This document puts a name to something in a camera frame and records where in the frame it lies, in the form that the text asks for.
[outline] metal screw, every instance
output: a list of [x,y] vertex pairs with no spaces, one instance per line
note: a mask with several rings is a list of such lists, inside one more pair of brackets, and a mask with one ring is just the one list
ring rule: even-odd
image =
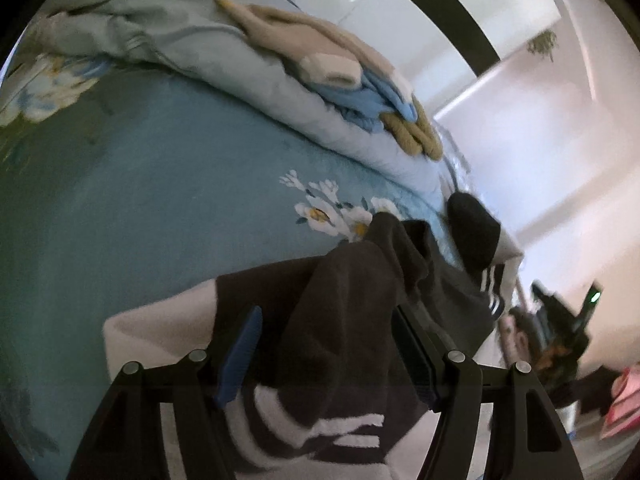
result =
[[528,374],[531,371],[531,365],[526,361],[518,361],[516,363],[516,370],[521,374]]
[[199,363],[200,361],[204,361],[207,358],[207,353],[204,350],[191,350],[189,352],[189,359],[194,363]]
[[452,363],[463,363],[466,359],[465,355],[460,350],[452,350],[447,354],[447,358]]
[[129,361],[122,367],[122,371],[127,375],[133,375],[140,370],[140,363],[136,361]]

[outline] yellow flower center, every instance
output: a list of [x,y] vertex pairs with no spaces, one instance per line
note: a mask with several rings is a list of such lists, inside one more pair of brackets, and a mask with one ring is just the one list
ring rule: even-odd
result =
[[309,216],[311,217],[312,220],[315,220],[316,222],[329,221],[329,217],[327,216],[327,214],[321,209],[318,209],[317,207],[313,207],[309,210]]
[[369,226],[363,224],[362,222],[358,222],[353,226],[353,232],[356,233],[360,238],[367,234],[367,230],[369,230]]

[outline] blue gripper pad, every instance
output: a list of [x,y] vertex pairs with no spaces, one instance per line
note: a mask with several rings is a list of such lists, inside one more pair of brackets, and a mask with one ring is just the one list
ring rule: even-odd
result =
[[218,371],[218,389],[213,400],[220,409],[236,398],[261,335],[262,309],[254,306]]

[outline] brown fuzzy cloth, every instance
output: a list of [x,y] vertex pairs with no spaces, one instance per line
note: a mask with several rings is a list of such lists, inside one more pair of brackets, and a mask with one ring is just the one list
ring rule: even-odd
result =
[[408,155],[419,155],[423,153],[432,160],[442,158],[442,141],[438,134],[433,131],[431,123],[424,112],[420,101],[414,96],[414,106],[418,112],[418,120],[410,123],[400,115],[391,112],[380,114],[380,120],[396,139],[398,145]]

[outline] floral pattern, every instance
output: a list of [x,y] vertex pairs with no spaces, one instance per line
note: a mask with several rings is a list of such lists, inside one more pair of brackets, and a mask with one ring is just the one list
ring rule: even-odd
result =
[[398,206],[387,198],[372,197],[367,201],[362,197],[359,205],[341,201],[338,199],[339,188],[335,180],[309,182],[305,186],[298,177],[298,172],[290,170],[280,177],[280,183],[305,194],[306,203],[299,202],[294,206],[300,216],[298,224],[307,224],[314,231],[330,236],[343,236],[350,242],[362,239],[375,213],[391,213],[400,220],[408,217],[401,214]]
[[104,58],[67,58],[42,54],[36,60],[37,74],[0,109],[0,127],[20,115],[32,123],[51,117],[74,104],[80,94],[94,86],[111,67]]

